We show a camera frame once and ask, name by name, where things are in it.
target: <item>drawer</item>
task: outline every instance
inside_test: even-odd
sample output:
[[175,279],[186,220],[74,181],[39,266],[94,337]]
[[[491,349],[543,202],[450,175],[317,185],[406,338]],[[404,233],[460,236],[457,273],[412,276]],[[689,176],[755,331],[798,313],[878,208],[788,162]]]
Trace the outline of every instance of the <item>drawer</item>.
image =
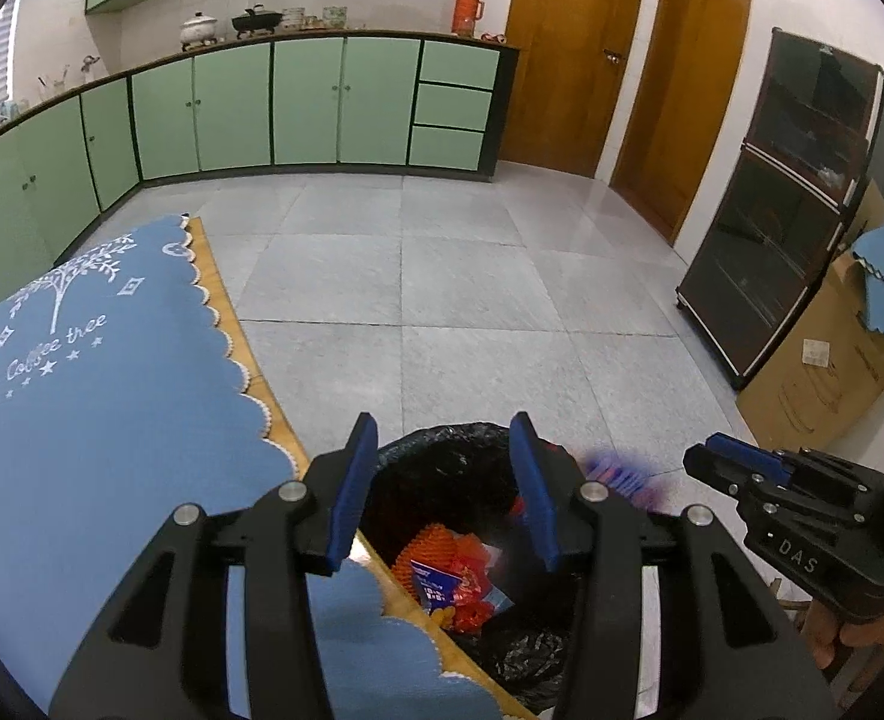
[[496,85],[496,69],[498,51],[495,49],[426,40],[419,79],[491,89]]
[[415,124],[482,130],[489,120],[491,101],[491,92],[421,83],[415,105]]
[[412,127],[412,146],[408,154],[408,164],[478,170],[478,157],[481,153],[481,132]]

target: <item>door frame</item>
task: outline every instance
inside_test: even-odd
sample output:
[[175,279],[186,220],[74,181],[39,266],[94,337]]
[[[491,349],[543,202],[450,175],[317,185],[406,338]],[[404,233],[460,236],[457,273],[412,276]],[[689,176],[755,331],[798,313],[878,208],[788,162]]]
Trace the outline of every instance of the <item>door frame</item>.
[[[742,31],[742,48],[741,54],[738,57],[738,67],[736,68],[736,77],[732,84],[732,91],[729,93],[728,103],[725,106],[725,115],[728,115],[729,108],[732,105],[732,93],[735,91],[735,84],[738,81],[738,71],[741,70],[741,62],[745,57],[745,42],[748,37],[748,28],[749,22],[752,18],[752,2],[753,0],[748,0],[748,7],[745,9],[745,20]],[[618,159],[616,159],[616,167],[612,170],[612,178],[609,181],[609,185],[615,189],[616,183],[618,183],[618,175],[624,167],[624,158],[625,158],[625,146],[628,143],[629,133],[632,131],[632,125],[635,124],[637,114],[639,114],[639,98],[640,92],[642,91],[643,86],[645,85],[645,80],[651,73],[651,68],[649,66],[649,60],[651,59],[650,52],[652,49],[652,41],[655,38],[655,35],[659,34],[661,28],[664,27],[664,23],[666,22],[667,12],[664,8],[664,0],[659,0],[658,5],[656,6],[655,11],[655,22],[652,25],[652,31],[649,35],[648,46],[645,49],[645,64],[642,67],[642,76],[639,79],[639,88],[636,90],[635,100],[632,100],[632,115],[628,119],[628,124],[625,127],[625,135],[622,137],[621,144],[618,146]],[[719,124],[719,133],[721,132],[722,125],[725,124],[725,115],[722,117],[722,124]],[[715,142],[712,144],[712,153],[715,151],[715,146],[718,143],[718,135],[715,135]],[[709,162],[712,161],[712,154],[709,154]],[[705,172],[708,170],[708,164],[706,164],[705,170],[702,172],[702,178],[699,180],[698,189],[702,187],[702,181],[705,180]],[[695,194],[688,201],[688,206],[685,207],[685,212],[679,215],[678,220],[675,225],[669,230],[666,235],[666,241],[669,242],[669,245],[674,245],[676,239],[678,238],[679,233],[682,231],[682,226],[685,224],[685,220],[688,218],[688,213],[691,211],[691,206],[695,201],[695,197],[698,196],[698,189],[695,190]],[[666,229],[666,225],[659,218],[659,220],[653,220],[654,212],[650,211],[645,205],[642,203],[638,203],[635,199],[632,199],[630,196],[623,196],[625,201],[634,208],[637,213],[639,213],[649,224],[656,227],[656,229]]]
[[[505,23],[505,35],[508,38],[510,33],[510,28],[512,26],[512,12],[520,4],[520,0],[511,0],[509,2],[508,9],[508,17]],[[615,93],[615,103],[612,106],[612,112],[609,114],[608,121],[605,122],[605,132],[602,135],[601,142],[598,144],[598,153],[595,154],[594,157],[594,170],[598,170],[599,160],[602,158],[602,151],[605,151],[605,143],[608,141],[608,136],[612,131],[612,122],[615,118],[616,108],[618,107],[618,98],[621,95],[622,86],[625,83],[625,71],[628,68],[629,60],[632,57],[632,48],[635,46],[635,37],[637,33],[639,33],[639,15],[642,13],[642,0],[637,1],[634,4],[635,7],[635,26],[632,31],[632,40],[629,42],[628,49],[625,52],[625,55],[622,57],[621,62],[618,63],[618,88],[616,88]],[[522,83],[525,81],[525,76],[528,74],[528,56],[531,53],[532,45],[535,42],[535,36],[532,36],[532,39],[528,41],[527,45],[512,43],[511,39],[508,40],[508,44],[510,46],[514,46],[519,50],[519,61],[517,61],[517,69],[515,74],[515,79],[512,82],[512,94],[515,94],[515,90],[522,88]],[[506,130],[510,127],[511,124],[511,111],[512,111],[512,100],[511,96],[508,101],[508,105],[506,107]],[[499,159],[504,159],[501,156],[501,153],[498,155]]]

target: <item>silver bolt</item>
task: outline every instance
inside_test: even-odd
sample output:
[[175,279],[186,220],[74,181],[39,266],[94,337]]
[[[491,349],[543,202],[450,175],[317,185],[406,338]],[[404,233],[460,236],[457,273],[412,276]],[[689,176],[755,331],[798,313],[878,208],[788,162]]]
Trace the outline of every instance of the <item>silver bolt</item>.
[[199,518],[199,508],[193,503],[184,503],[175,509],[172,519],[176,525],[191,525]]
[[688,507],[687,517],[691,524],[704,527],[712,524],[715,515],[712,514],[712,510],[708,506],[702,506],[702,504],[697,503],[694,506]]
[[296,503],[308,495],[308,488],[301,482],[286,482],[278,488],[278,497],[286,503]]
[[578,494],[589,503],[601,503],[609,497],[609,489],[601,482],[586,482],[578,488]]

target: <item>black trash bag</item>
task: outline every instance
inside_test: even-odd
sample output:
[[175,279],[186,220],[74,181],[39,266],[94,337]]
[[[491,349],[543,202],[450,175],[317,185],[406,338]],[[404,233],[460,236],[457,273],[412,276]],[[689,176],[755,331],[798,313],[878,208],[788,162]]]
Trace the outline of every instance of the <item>black trash bag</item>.
[[502,550],[489,579],[513,602],[475,634],[451,638],[531,712],[554,707],[580,580],[549,574],[510,509],[519,494],[508,428],[486,422],[416,431],[379,450],[360,530],[381,559],[432,522]]

